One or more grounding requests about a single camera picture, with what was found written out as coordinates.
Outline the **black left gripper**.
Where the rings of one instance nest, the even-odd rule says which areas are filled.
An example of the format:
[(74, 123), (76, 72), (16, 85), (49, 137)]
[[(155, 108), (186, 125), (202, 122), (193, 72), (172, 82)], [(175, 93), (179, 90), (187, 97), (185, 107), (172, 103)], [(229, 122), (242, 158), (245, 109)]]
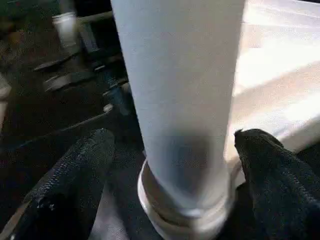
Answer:
[[(111, 1), (75, 0), (74, 10), (85, 60), (95, 67), (100, 64), (123, 67), (125, 62)], [(105, 87), (102, 97), (121, 115), (131, 115), (128, 78), (107, 69), (103, 72), (102, 83)]]

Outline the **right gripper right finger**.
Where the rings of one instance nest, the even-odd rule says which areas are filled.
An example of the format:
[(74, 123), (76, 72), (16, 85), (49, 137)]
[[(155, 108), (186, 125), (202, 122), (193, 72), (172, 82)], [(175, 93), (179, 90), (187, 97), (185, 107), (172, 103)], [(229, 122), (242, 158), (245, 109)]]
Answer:
[(271, 240), (320, 238), (320, 178), (270, 133), (237, 130), (234, 147), (256, 221)]

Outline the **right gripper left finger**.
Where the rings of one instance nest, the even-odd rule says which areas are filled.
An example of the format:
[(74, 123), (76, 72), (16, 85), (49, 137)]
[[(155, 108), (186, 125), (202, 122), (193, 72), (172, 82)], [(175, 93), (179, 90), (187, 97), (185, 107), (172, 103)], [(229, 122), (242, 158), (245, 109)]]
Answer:
[(88, 239), (114, 153), (115, 136), (107, 129), (78, 140), (24, 197), (0, 238)]

